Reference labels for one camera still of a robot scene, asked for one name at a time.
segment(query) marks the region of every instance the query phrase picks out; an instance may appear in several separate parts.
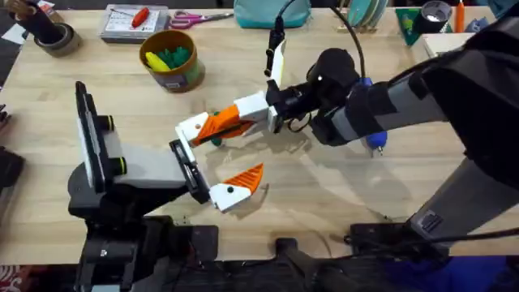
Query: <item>teal object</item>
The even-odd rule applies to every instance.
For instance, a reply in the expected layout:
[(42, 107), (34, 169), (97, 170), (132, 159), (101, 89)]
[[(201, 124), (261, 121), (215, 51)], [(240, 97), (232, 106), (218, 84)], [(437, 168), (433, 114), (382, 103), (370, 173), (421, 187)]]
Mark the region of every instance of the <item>teal object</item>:
[(189, 60), (191, 54), (189, 53), (189, 50), (179, 46), (174, 53), (171, 53), (168, 49), (165, 49), (164, 52), (159, 52), (157, 56), (159, 56), (159, 58), (164, 61), (164, 63), (168, 65), (170, 69), (174, 69), (184, 65), (187, 60)]
[(380, 18), (382, 18), (382, 15), (384, 14), (384, 12), (386, 10), (387, 5), (388, 5), (388, 0), (379, 1), (379, 4), (377, 5), (377, 7), (375, 9), (375, 13), (373, 14), (373, 16), (371, 17), (371, 20), (367, 24), (368, 27), (373, 28), (379, 23)]
[(366, 17), (370, 5), (371, 0), (353, 0), (348, 11), (348, 22), (352, 26), (358, 26)]
[(190, 54), (189, 51), (184, 47), (177, 47), (175, 52), (173, 53), (173, 62), (175, 63), (175, 67), (180, 67), (184, 65), (187, 60), (189, 60)]
[(378, 5), (379, 0), (371, 0), (370, 6), (367, 8), (366, 14), (364, 15), (364, 18), (360, 23), (361, 26), (365, 26), (370, 22), (371, 18), (373, 18), (373, 15), (375, 14), (375, 10)]
[(165, 50), (165, 52), (160, 52), (159, 54), (157, 54), (157, 56), (159, 56), (159, 58), (164, 61), (164, 63), (166, 65), (168, 65), (168, 67), (170, 69), (174, 69), (175, 68), (175, 64), (173, 62), (173, 59), (171, 58), (170, 56), (170, 52), (168, 49)]
[[(274, 20), (286, 1), (234, 0), (234, 15), (242, 28), (274, 28)], [(302, 26), (310, 13), (310, 0), (295, 0), (283, 14), (285, 27)]]

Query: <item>orange marker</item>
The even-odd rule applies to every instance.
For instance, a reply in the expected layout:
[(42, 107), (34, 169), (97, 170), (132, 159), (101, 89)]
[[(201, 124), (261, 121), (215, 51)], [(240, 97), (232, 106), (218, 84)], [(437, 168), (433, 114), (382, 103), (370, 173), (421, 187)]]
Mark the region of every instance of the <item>orange marker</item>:
[(465, 26), (465, 5), (463, 0), (460, 0), (460, 4), (457, 5), (456, 9), (456, 32), (463, 32)]

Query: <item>blue connector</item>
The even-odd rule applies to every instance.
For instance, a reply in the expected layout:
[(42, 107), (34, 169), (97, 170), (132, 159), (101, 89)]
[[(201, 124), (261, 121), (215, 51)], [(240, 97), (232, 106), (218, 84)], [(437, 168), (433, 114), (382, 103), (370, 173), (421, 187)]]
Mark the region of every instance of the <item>blue connector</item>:
[[(371, 82), (371, 78), (365, 78), (362, 83), (366, 86), (370, 86), (373, 83)], [(375, 133), (368, 135), (366, 137), (366, 143), (369, 148), (371, 148), (372, 151), (378, 151), (380, 155), (382, 155), (382, 152), (384, 150), (384, 147), (386, 146), (386, 143), (388, 142), (388, 133), (386, 131)]]

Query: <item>black clamp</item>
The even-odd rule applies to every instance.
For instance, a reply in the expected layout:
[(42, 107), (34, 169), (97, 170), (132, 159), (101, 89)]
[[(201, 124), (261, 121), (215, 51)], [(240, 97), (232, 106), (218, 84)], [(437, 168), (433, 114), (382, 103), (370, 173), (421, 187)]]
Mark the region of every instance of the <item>black clamp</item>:
[(198, 167), (193, 165), (187, 158), (186, 152), (180, 140), (169, 142), (169, 146), (177, 157), (180, 170), (186, 179), (186, 186), (191, 196), (200, 204), (209, 201), (209, 189), (206, 186)]

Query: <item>orange object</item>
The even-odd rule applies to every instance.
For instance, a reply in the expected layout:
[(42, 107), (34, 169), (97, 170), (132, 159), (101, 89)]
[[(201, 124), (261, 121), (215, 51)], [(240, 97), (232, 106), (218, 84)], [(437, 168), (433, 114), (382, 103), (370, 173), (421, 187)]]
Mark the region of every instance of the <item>orange object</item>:
[(463, 0), (460, 0), (460, 4), (457, 5), (456, 9), (456, 32), (463, 32), (465, 29), (465, 5)]
[(133, 20), (131, 21), (131, 26), (136, 28), (140, 26), (141, 24), (148, 19), (149, 16), (149, 9), (147, 7), (141, 9), (137, 14), (134, 16)]
[(253, 122), (249, 121), (240, 121), (238, 107), (236, 105), (232, 105), (227, 109), (222, 110), (218, 115), (209, 117), (196, 139), (192, 140), (191, 142), (198, 146), (207, 140), (209, 136), (228, 129), (233, 130), (230, 130), (229, 132), (226, 132), (225, 134), (218, 137), (233, 138), (243, 134), (243, 132), (252, 126), (252, 123)]
[(254, 194), (258, 186), (260, 185), (261, 178), (263, 177), (263, 163), (254, 166), (253, 168), (244, 171), (237, 176), (230, 178), (224, 183), (233, 185), (236, 187), (246, 187), (251, 190), (251, 194)]

